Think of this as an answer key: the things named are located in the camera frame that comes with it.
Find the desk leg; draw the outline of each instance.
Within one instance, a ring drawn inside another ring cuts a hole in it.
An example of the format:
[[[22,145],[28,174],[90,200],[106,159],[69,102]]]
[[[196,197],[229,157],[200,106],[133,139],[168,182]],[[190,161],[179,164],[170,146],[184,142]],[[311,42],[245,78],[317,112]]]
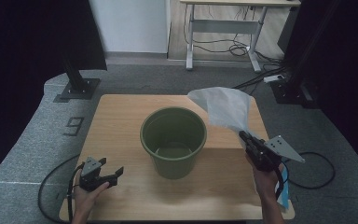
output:
[[[252,66],[254,67],[256,73],[260,73],[261,68],[256,58],[255,45],[257,44],[258,37],[260,36],[261,28],[263,27],[266,14],[267,14],[267,7],[263,7],[263,11],[261,12],[261,16],[260,19],[258,20],[258,24],[255,30],[255,37],[252,39],[251,46],[246,48],[248,50],[248,55],[251,60]]]
[[[188,44],[187,44],[187,57],[186,69],[193,69],[193,21],[194,21],[194,5],[191,5],[190,20],[188,23]]]

